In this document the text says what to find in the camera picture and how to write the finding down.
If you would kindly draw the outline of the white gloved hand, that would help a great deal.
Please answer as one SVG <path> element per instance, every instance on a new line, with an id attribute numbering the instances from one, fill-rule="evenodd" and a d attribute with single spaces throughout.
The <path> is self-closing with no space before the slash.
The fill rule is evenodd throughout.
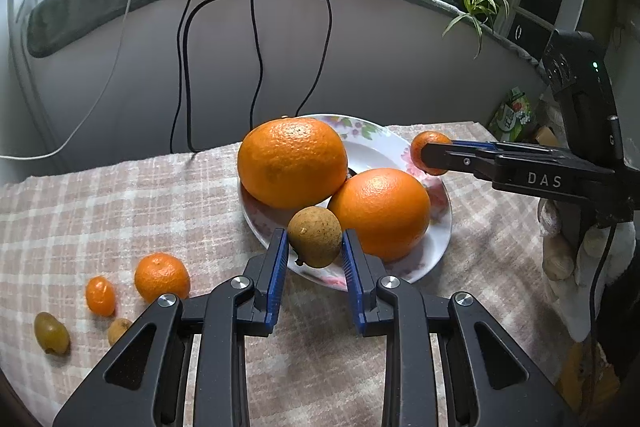
<path id="1" fill-rule="evenodd" d="M 636 248 L 636 228 L 631 222 L 617 225 L 608 259 L 597 270 L 608 240 L 608 228 L 590 228 L 578 247 L 570 246 L 562 235 L 560 210 L 549 199 L 541 199 L 537 207 L 542 243 L 544 287 L 553 309 L 558 312 L 568 335 L 576 343 L 584 341 L 591 331 L 589 313 L 590 287 L 597 284 L 594 307 L 600 308 L 603 289 L 627 271 Z"/>

